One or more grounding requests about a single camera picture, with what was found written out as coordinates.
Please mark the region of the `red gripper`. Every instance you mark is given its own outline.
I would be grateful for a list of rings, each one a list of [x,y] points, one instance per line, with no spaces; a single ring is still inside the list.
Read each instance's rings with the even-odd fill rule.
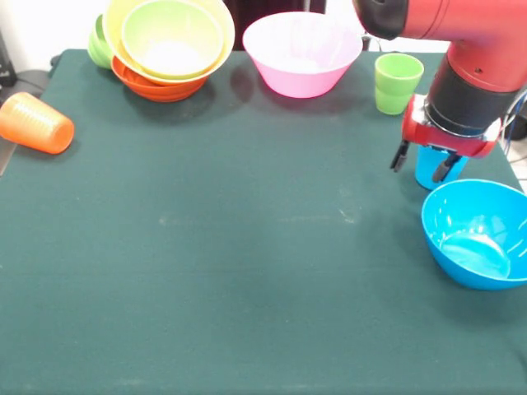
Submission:
[[[390,168],[399,172],[408,154],[410,143],[420,146],[433,146],[442,150],[453,151],[437,166],[432,175],[435,183],[443,182],[452,168],[459,162],[461,156],[483,158],[491,153],[497,143],[501,120],[495,120],[482,136],[461,137],[438,128],[425,112],[426,96],[416,95],[408,102],[403,115],[402,141],[396,151]]]

